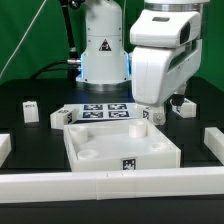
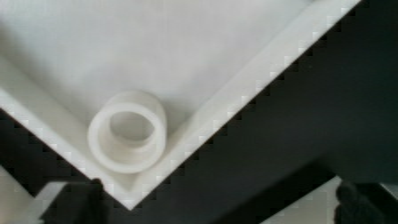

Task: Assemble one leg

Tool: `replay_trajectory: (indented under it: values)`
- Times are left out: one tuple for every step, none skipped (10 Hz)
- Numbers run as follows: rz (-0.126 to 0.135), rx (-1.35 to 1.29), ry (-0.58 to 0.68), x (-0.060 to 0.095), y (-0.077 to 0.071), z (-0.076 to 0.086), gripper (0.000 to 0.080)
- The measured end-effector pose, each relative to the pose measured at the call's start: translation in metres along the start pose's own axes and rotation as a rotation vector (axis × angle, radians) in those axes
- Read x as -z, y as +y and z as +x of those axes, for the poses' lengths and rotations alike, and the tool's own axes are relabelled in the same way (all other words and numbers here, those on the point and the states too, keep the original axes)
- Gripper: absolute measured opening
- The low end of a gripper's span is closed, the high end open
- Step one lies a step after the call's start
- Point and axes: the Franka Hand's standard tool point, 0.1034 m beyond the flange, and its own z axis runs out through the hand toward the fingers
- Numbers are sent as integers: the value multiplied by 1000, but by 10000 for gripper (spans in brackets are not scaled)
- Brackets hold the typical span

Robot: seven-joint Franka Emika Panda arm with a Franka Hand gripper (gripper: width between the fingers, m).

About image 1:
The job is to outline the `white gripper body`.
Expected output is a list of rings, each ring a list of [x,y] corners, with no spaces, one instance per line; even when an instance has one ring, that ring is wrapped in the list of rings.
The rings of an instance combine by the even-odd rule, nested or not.
[[[132,96],[150,107],[155,125],[164,124],[165,102],[196,73],[201,63],[201,16],[195,11],[143,10],[130,30]]]

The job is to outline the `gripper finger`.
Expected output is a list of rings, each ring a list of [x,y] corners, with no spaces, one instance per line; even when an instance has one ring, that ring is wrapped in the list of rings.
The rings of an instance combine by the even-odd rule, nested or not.
[[[181,94],[173,94],[171,103],[173,106],[181,106],[184,103],[184,96]]]

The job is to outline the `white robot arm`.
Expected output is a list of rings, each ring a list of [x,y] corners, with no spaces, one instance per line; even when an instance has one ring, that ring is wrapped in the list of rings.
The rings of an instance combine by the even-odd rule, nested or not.
[[[140,117],[166,120],[167,101],[183,104],[187,81],[201,64],[210,0],[144,0],[130,29],[132,53],[122,41],[122,13],[114,0],[86,0],[86,49],[80,84],[106,91],[126,82]]]

